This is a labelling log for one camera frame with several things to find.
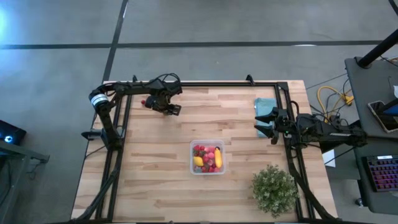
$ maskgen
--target black desk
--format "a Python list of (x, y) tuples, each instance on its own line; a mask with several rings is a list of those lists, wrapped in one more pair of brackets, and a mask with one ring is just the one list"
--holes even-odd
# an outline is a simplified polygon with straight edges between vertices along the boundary
[(368, 103), (377, 100), (389, 103), (395, 99), (388, 77), (392, 77), (391, 85), (398, 85), (398, 68), (388, 62), (375, 60), (371, 68), (363, 69), (354, 58), (346, 59), (345, 64), (364, 131), (371, 137), (398, 139), (398, 131), (386, 133), (368, 108)]
[(345, 60), (351, 82), (356, 109), (362, 128), (368, 134), (368, 145), (354, 150), (361, 180), (358, 181), (362, 200), (370, 211), (398, 215), (398, 192), (374, 192), (362, 162), (362, 157), (398, 154), (398, 131), (386, 133), (368, 108), (368, 103), (381, 100), (388, 103), (395, 99), (389, 86), (398, 84), (398, 68), (388, 62), (376, 60), (371, 68), (363, 69), (355, 59)]
[(375, 213), (385, 213), (398, 215), (398, 191), (394, 192), (374, 192), (362, 157), (365, 156), (388, 156), (398, 154), (397, 142), (388, 139), (372, 138), (368, 139), (368, 144), (364, 147), (354, 149), (356, 164), (361, 176), (360, 187), (362, 201), (368, 206), (370, 211)]

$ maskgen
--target phone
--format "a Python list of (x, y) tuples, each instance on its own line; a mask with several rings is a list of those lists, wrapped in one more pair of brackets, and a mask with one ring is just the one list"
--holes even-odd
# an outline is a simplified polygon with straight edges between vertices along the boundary
[(382, 126), (385, 132), (391, 133), (398, 130), (398, 121), (395, 116), (377, 114), (376, 111), (385, 106), (383, 101), (375, 101), (368, 103), (368, 107), (372, 114), (376, 117), (379, 124)]

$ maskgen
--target plastic container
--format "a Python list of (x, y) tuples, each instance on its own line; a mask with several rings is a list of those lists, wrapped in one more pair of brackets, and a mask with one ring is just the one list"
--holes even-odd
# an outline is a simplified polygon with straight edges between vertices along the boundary
[[(193, 163), (193, 148), (197, 145), (200, 146), (216, 146), (220, 148), (221, 156), (223, 158), (223, 165), (220, 168), (219, 172), (195, 172), (193, 168), (195, 167), (195, 163)], [(190, 170), (193, 175), (221, 175), (225, 173), (226, 170), (226, 161), (225, 161), (225, 146), (222, 140), (217, 139), (209, 139), (209, 140), (193, 140), (190, 145)]]

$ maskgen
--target desk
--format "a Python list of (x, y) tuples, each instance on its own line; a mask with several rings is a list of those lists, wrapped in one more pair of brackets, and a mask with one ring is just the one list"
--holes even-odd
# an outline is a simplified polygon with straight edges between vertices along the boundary
[(397, 139), (398, 132), (386, 133), (368, 108), (368, 103), (377, 100), (388, 103), (395, 99), (388, 78), (392, 77), (392, 85), (397, 84), (394, 80), (397, 80), (398, 68), (380, 60), (375, 60), (369, 69), (359, 67), (353, 58), (346, 59), (345, 64), (360, 123), (368, 136), (372, 137), (368, 139), (368, 145), (354, 150), (361, 179), (359, 189), (362, 200), (372, 212), (398, 215), (398, 209), (392, 206), (398, 204), (398, 198), (388, 192), (373, 192), (366, 169), (361, 162), (361, 158), (366, 156), (398, 154), (397, 143), (387, 140)]
[[(310, 113), (304, 82), (289, 81), (289, 89), (300, 111)], [(180, 116), (165, 117), (141, 105), (146, 96), (134, 96), (113, 221), (296, 221), (294, 210), (273, 219), (258, 210), (252, 198), (253, 173), (269, 164), (288, 170), (283, 141), (271, 145), (270, 139), (258, 138), (253, 128), (257, 97), (275, 98), (275, 91), (270, 87), (185, 87), (181, 95), (172, 98), (172, 103), (182, 105)], [(94, 128), (100, 127), (96, 120)], [(189, 145), (194, 139), (224, 141), (224, 175), (190, 173)], [(90, 142), (87, 153), (102, 145), (99, 140)], [(105, 156), (105, 151), (99, 151), (85, 161), (72, 218), (98, 193)], [(336, 217), (321, 151), (308, 147), (303, 158), (311, 190)], [(304, 199), (301, 201), (305, 210)]]

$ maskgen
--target rgb keyboard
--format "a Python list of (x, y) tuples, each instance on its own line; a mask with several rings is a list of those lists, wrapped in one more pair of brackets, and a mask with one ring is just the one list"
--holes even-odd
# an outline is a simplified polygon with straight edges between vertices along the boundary
[(398, 190), (398, 155), (369, 156), (364, 163), (375, 192)]

